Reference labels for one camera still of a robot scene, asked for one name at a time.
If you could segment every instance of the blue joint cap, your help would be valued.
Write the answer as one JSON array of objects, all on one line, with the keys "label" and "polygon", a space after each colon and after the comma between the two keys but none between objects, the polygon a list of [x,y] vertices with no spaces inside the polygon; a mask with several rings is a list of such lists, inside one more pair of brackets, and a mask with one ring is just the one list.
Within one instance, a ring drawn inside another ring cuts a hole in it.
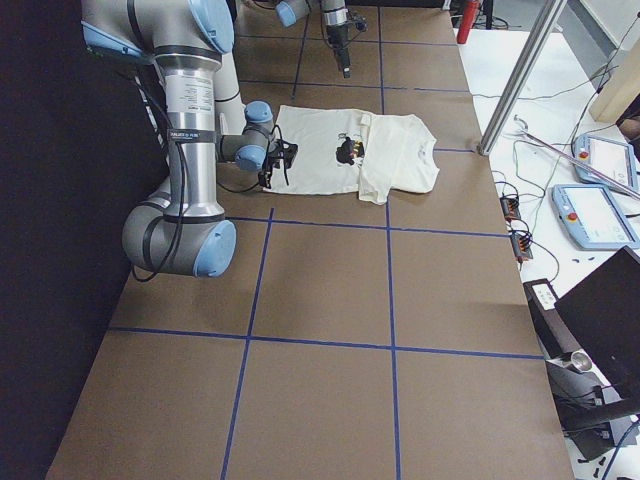
[{"label": "blue joint cap", "polygon": [[90,51],[125,62],[150,64],[152,58],[133,44],[117,38],[90,23],[82,21],[84,41]]},{"label": "blue joint cap", "polygon": [[209,44],[225,54],[233,50],[233,21],[225,0],[189,0],[198,28]]},{"label": "blue joint cap", "polygon": [[276,13],[278,14],[280,23],[282,23],[284,27],[290,27],[298,21],[293,8],[291,8],[287,2],[280,2],[276,5]]},{"label": "blue joint cap", "polygon": [[257,172],[262,168],[267,151],[258,145],[245,145],[236,152],[236,165],[247,172]]},{"label": "blue joint cap", "polygon": [[244,118],[247,122],[265,123],[273,120],[273,114],[271,113],[271,107],[267,102],[256,100],[244,107]]},{"label": "blue joint cap", "polygon": [[229,220],[218,223],[207,235],[193,264],[195,277],[222,275],[233,258],[236,249],[236,227]]}]

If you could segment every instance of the printed graphic on shirt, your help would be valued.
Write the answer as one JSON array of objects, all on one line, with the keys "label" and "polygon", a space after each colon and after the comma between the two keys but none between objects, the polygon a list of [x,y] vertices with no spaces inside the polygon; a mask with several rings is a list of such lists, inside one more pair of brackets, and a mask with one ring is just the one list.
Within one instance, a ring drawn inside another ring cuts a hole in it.
[{"label": "printed graphic on shirt", "polygon": [[364,143],[359,133],[338,134],[338,148],[336,148],[336,160],[343,165],[362,166],[364,160]]}]

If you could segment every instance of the metal rod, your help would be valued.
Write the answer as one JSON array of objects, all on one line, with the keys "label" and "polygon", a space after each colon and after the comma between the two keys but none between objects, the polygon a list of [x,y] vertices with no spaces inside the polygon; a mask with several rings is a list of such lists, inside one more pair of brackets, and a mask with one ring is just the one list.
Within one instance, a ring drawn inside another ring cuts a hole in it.
[{"label": "metal rod", "polygon": [[516,100],[518,100],[518,95],[520,95],[529,77],[529,73],[531,73],[531,69],[538,59],[566,3],[567,0],[547,0],[544,7],[542,7],[516,66],[513,72],[511,72],[511,77],[500,97],[498,106],[495,112],[493,112],[489,125],[478,145],[478,153],[480,153],[480,155],[489,155],[493,149],[507,118],[511,114]]},{"label": "metal rod", "polygon": [[568,155],[568,154],[564,153],[562,150],[557,149],[553,145],[550,145],[547,142],[545,142],[543,140],[540,140],[538,137],[536,137],[534,135],[531,135],[526,130],[522,130],[522,134],[525,137],[529,138],[530,140],[533,140],[534,142],[538,142],[543,147],[546,147],[546,148],[550,149],[554,153],[560,155],[562,158],[564,158],[566,160],[569,160],[572,164],[574,164],[574,165],[576,165],[576,166],[578,166],[580,168],[585,169],[587,172],[589,172],[594,177],[599,178],[600,180],[602,180],[603,182],[605,182],[607,184],[613,185],[617,189],[622,190],[624,193],[626,193],[630,197],[633,197],[636,200],[640,200],[640,193],[636,192],[635,190],[633,190],[632,188],[628,187],[624,183],[620,183],[617,180],[614,180],[613,178],[611,178],[611,177],[605,175],[604,173],[596,170],[591,165],[588,165],[585,162],[582,162],[582,161],[580,161],[580,160],[578,160],[576,158],[573,158],[571,155]]}]

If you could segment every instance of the table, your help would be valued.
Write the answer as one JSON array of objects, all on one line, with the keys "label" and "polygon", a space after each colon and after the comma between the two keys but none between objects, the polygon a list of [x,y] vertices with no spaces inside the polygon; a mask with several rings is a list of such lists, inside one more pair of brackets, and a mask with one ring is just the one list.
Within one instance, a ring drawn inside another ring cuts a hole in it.
[{"label": "table", "polygon": [[243,99],[414,113],[436,188],[220,192],[232,266],[127,283],[50,480],[573,478],[448,14],[358,10],[344,80],[317,16],[243,7]]}]

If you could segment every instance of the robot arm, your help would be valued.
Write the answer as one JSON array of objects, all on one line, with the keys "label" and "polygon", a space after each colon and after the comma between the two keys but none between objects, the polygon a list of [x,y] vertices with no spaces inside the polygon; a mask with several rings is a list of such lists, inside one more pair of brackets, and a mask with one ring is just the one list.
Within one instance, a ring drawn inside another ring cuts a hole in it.
[{"label": "robot arm", "polygon": [[242,135],[216,134],[219,85],[214,75],[225,59],[231,68],[220,76],[225,82],[222,90],[225,96],[238,92],[230,97],[234,102],[225,105],[239,108],[242,116],[227,4],[224,0],[83,0],[82,7],[90,51],[154,63],[165,87],[169,178],[129,214],[122,235],[127,256],[134,265],[153,272],[144,280],[159,272],[222,274],[235,250],[236,230],[216,199],[217,146],[227,143],[223,156],[257,171],[266,162],[272,140],[271,110],[264,102],[247,107]]},{"label": "robot arm", "polygon": [[282,0],[276,5],[276,12],[280,22],[289,27],[300,18],[307,16],[318,4],[322,8],[327,43],[333,50],[338,65],[344,78],[351,76],[351,60],[349,58],[349,27],[355,26],[360,32],[367,30],[367,22],[364,17],[351,13],[347,9],[344,0]]}]

